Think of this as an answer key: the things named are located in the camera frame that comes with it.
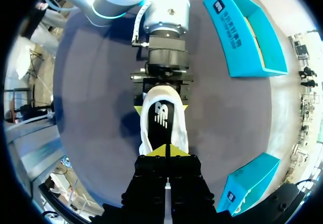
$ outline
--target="logo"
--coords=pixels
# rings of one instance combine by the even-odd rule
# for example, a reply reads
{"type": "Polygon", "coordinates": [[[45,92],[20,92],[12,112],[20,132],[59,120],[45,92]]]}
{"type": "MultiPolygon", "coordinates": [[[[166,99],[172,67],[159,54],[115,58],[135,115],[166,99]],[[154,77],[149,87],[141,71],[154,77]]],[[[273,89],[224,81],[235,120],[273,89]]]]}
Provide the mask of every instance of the logo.
{"type": "Polygon", "coordinates": [[[222,0],[217,0],[214,3],[213,8],[215,9],[216,13],[219,14],[225,8],[225,5],[222,0]]]}
{"type": "Polygon", "coordinates": [[[167,129],[167,118],[168,118],[168,107],[165,104],[156,102],[155,104],[155,122],[159,123],[161,126],[167,129]]]}
{"type": "Polygon", "coordinates": [[[228,197],[229,200],[231,200],[231,202],[233,202],[236,199],[236,197],[234,196],[234,194],[232,194],[231,191],[228,192],[228,196],[227,197],[228,197]]]}

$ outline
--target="shoe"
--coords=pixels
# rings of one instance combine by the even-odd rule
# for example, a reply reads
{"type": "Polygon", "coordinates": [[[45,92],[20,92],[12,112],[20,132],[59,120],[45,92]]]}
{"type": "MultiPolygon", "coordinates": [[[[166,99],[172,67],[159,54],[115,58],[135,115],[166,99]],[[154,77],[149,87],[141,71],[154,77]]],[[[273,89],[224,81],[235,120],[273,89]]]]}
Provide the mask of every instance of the shoe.
{"type": "Polygon", "coordinates": [[[169,142],[188,153],[184,106],[171,86],[155,86],[144,95],[140,129],[140,155],[147,155],[169,142]]]}

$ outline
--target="dark blue circular platform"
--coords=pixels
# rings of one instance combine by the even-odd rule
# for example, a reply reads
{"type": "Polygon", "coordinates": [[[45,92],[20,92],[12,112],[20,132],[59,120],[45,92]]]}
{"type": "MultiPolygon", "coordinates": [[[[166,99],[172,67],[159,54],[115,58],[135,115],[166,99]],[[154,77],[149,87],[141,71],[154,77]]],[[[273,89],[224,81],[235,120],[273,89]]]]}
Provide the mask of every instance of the dark blue circular platform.
{"type": "MultiPolygon", "coordinates": [[[[70,16],[57,53],[54,104],[64,148],[81,183],[99,203],[120,206],[140,140],[130,73],[142,68],[131,47],[139,8],[93,27],[70,16]]],[[[229,173],[267,150],[271,88],[266,78],[230,78],[203,0],[191,0],[186,45],[194,75],[186,109],[190,153],[218,202],[229,173]]]]}

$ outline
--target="yellow triangle marker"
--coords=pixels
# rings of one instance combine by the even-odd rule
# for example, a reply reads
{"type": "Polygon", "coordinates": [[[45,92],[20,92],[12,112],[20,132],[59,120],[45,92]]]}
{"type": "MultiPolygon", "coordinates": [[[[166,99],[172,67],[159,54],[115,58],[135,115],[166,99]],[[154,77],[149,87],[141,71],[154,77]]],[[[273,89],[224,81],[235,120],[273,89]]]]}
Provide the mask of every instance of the yellow triangle marker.
{"type": "Polygon", "coordinates": [[[139,115],[141,115],[142,106],[141,105],[135,105],[133,107],[135,107],[135,110],[137,111],[137,113],[139,115]]]}
{"type": "MultiPolygon", "coordinates": [[[[160,146],[159,148],[155,149],[154,151],[152,151],[151,153],[147,154],[146,156],[161,156],[161,157],[165,157],[165,152],[166,152],[166,144],[160,146]]],[[[171,144],[171,157],[175,157],[177,155],[180,156],[190,156],[188,153],[182,151],[181,149],[179,149],[178,147],[175,147],[173,144],[171,144]]]]}

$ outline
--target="new balance logo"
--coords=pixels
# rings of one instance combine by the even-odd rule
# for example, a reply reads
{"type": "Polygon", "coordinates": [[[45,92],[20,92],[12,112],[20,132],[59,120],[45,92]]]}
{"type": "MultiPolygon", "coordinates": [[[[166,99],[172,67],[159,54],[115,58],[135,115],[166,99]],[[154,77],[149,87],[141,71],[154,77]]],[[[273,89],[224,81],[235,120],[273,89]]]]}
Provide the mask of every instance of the new balance logo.
{"type": "Polygon", "coordinates": [[[161,126],[167,129],[167,118],[168,118],[168,107],[165,104],[156,102],[155,104],[155,122],[159,123],[161,126]]]}

